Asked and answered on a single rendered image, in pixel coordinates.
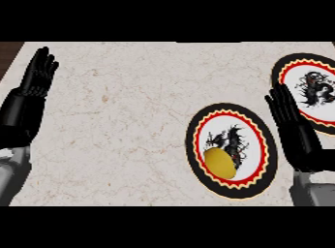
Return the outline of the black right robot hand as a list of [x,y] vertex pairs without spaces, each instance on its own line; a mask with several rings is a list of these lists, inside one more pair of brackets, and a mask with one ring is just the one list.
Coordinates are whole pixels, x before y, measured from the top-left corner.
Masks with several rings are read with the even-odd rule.
[[335,171],[335,149],[322,147],[311,123],[300,114],[288,86],[276,84],[264,99],[288,163],[301,172]]

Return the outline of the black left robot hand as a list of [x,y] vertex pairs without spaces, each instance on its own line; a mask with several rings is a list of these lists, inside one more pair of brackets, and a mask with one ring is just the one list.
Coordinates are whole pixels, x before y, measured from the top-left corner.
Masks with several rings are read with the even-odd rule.
[[11,90],[0,107],[0,150],[31,144],[58,67],[59,62],[45,46],[30,59],[21,85]]

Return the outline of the black-rimmed dragon plate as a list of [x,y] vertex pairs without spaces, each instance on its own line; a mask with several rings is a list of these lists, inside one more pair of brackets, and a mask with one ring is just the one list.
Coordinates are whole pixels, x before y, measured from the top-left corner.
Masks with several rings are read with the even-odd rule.
[[285,55],[272,68],[272,84],[285,84],[313,128],[335,136],[335,60],[313,54]]
[[[278,149],[272,132],[251,110],[229,103],[204,107],[191,120],[185,146],[191,169],[213,192],[235,200],[264,192],[276,175]],[[236,175],[230,179],[207,168],[204,152],[213,147],[232,157]]]

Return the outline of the yellow lemon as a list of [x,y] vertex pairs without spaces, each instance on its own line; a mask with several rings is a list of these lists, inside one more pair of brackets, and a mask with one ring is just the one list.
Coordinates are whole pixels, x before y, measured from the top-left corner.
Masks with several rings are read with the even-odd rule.
[[230,179],[236,175],[236,169],[230,155],[223,149],[213,147],[204,152],[205,165],[211,173],[223,178]]

